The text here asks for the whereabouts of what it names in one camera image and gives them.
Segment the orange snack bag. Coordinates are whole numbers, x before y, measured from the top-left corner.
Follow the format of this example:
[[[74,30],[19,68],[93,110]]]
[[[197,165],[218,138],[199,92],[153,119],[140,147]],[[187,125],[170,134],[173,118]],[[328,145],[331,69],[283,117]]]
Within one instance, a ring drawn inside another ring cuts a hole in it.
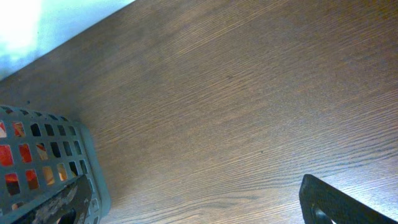
[[[79,174],[76,162],[72,159],[72,151],[58,142],[36,143],[34,153],[36,170],[48,186],[66,182]]]

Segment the grey plastic basket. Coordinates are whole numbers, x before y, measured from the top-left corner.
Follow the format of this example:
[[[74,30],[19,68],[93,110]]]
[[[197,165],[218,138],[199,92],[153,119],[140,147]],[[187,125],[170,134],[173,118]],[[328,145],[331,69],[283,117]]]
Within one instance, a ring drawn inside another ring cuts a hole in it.
[[[22,122],[25,131],[24,138],[8,136],[6,139],[1,139],[1,144],[10,144],[13,155],[17,156],[16,166],[1,167],[1,223],[12,223],[12,212],[14,210],[65,183],[48,186],[42,181],[43,178],[40,172],[36,170],[37,166],[34,159],[34,146],[39,142],[45,144],[58,142],[65,149],[70,148],[73,153],[72,159],[76,162],[79,171],[77,176],[85,175],[88,178],[92,198],[84,223],[99,223],[109,213],[111,208],[109,191],[95,153],[93,139],[89,130],[83,124],[64,116],[8,105],[1,106],[1,121],[9,129],[12,128],[12,122]],[[17,150],[19,144],[30,146],[32,163],[22,164],[20,162]],[[35,170],[39,188],[34,190],[28,188],[24,173],[27,169]],[[19,194],[9,194],[4,178],[7,172],[17,173],[21,190]]]

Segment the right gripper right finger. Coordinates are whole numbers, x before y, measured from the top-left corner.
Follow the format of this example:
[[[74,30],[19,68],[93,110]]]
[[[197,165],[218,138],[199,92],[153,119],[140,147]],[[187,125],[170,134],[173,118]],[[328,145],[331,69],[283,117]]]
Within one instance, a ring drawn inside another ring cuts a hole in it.
[[[397,221],[373,210],[314,175],[303,176],[299,199],[305,224],[397,224]]]

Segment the orange cracker package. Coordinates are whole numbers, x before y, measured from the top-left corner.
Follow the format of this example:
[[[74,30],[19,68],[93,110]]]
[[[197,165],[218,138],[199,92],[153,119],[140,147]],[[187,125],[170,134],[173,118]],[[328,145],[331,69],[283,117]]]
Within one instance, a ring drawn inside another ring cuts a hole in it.
[[[8,136],[14,136],[16,138],[24,138],[25,131],[22,122],[12,122],[12,128],[6,127],[5,123],[1,121],[1,139],[6,139]],[[19,144],[17,147],[19,152],[20,162],[22,164],[30,164],[33,161],[32,154],[30,153],[30,146],[28,144]],[[1,167],[12,167],[16,166],[16,157],[13,155],[10,144],[1,144]],[[25,172],[25,178],[30,190],[39,188],[37,175],[35,170],[27,169]],[[19,194],[21,192],[19,185],[19,178],[16,172],[7,172],[4,175],[7,190],[10,195]]]

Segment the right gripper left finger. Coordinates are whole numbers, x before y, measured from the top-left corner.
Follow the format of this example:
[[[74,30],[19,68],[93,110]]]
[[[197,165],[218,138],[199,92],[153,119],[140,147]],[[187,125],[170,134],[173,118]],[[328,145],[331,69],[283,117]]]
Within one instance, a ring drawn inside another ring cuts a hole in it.
[[[79,175],[14,210],[12,222],[84,224],[91,198],[88,178]]]

